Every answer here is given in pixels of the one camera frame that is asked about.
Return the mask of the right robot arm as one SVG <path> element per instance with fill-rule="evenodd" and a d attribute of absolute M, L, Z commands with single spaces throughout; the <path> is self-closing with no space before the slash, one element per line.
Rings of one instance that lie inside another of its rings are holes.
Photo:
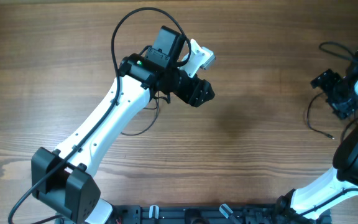
<path fill-rule="evenodd" d="M 349 56 L 326 49 L 323 42 L 319 49 L 350 62 L 344 77 L 328 69 L 311 81 L 313 88 L 320 88 L 327 104 L 339 119 L 346 119 L 358 110 L 358 49 Z M 349 124 L 354 129 L 344 130 L 340 137 L 332 167 L 311 184 L 293 189 L 281 196 L 271 215 L 274 223 L 322 223 L 323 213 L 333 206 L 358 196 L 358 116 Z"/>

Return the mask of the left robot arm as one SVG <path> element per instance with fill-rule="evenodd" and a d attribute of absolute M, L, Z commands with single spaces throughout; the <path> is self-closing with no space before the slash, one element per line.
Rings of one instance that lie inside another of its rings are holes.
<path fill-rule="evenodd" d="M 123 58 L 109 93 L 85 122 L 54 150 L 32 156 L 34 197 L 65 223 L 107 223 L 113 207 L 101 198 L 94 176 L 107 151 L 129 121 L 157 93 L 174 94 L 193 107 L 214 98 L 211 84 L 197 77 L 215 60 L 214 53 L 190 42 L 181 54 L 183 34 L 162 27 L 153 45 Z"/>

